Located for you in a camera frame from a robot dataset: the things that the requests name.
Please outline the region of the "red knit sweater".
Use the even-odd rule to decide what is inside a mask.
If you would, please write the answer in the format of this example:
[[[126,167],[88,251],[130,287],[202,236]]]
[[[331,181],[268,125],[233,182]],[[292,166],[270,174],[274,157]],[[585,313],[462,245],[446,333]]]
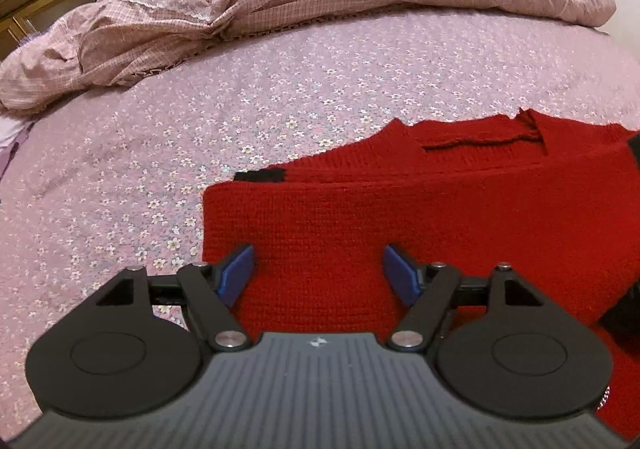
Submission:
[[[372,332],[404,314],[383,251],[484,275],[507,261],[608,344],[601,417],[639,432],[639,343],[602,317],[639,280],[639,136],[526,110],[406,125],[204,192],[203,257],[250,244],[234,307],[250,335]]]

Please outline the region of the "pink floral bed sheet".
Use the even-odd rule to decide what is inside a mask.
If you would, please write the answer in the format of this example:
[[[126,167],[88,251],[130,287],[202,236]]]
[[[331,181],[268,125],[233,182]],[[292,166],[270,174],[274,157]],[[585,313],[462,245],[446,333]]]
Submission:
[[[200,256],[202,191],[393,118],[534,109],[639,124],[639,61],[601,32],[498,12],[383,11],[232,40],[54,106],[1,180],[1,435],[37,415],[30,344],[127,265]]]

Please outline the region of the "lavender pillow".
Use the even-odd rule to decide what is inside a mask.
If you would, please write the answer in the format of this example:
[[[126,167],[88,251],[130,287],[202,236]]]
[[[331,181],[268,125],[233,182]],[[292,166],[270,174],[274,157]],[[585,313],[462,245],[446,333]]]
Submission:
[[[18,148],[26,141],[34,120],[4,113],[0,117],[0,177],[6,172]]]

